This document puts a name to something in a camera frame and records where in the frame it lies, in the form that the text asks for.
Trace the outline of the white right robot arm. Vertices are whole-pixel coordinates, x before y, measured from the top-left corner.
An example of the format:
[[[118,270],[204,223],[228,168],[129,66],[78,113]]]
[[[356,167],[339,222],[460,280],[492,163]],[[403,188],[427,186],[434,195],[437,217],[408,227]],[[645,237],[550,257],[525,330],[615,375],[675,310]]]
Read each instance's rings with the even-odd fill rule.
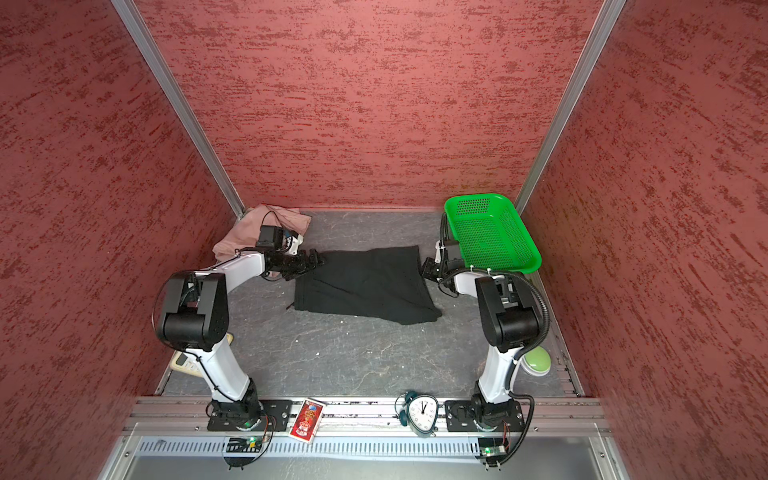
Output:
[[[548,335],[551,313],[539,289],[523,274],[474,267],[453,270],[428,258],[422,277],[450,296],[477,300],[480,323],[489,345],[476,391],[468,401],[446,404],[448,427],[456,430],[494,431],[524,426],[514,381],[525,356]]]

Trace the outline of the pink shorts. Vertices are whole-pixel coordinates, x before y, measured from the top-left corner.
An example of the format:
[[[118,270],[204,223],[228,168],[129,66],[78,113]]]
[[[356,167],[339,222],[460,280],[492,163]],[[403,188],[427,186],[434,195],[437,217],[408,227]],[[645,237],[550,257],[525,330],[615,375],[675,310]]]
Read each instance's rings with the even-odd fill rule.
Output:
[[[300,235],[305,235],[310,223],[311,217],[301,213],[298,209],[260,204],[250,209],[224,238],[214,245],[215,259],[217,262],[230,260],[235,257],[239,250],[254,247],[259,239],[262,226],[282,226]]]

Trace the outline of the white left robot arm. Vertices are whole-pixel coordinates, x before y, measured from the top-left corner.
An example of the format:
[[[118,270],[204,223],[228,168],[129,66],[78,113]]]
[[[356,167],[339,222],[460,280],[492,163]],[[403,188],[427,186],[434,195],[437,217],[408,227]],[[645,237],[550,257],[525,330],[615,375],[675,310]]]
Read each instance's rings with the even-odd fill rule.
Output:
[[[275,272],[293,280],[323,264],[314,249],[292,255],[246,249],[204,270],[172,274],[152,307],[152,326],[164,345],[193,360],[211,391],[208,428],[252,431],[269,421],[254,380],[238,364],[227,340],[228,294],[243,283]]]

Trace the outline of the black shorts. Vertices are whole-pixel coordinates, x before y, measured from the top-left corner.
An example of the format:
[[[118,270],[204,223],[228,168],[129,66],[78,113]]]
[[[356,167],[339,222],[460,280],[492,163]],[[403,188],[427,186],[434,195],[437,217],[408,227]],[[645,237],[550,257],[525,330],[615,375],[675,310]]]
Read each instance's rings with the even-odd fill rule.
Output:
[[[295,280],[293,308],[378,318],[399,325],[437,321],[439,310],[420,273],[417,246],[328,251]]]

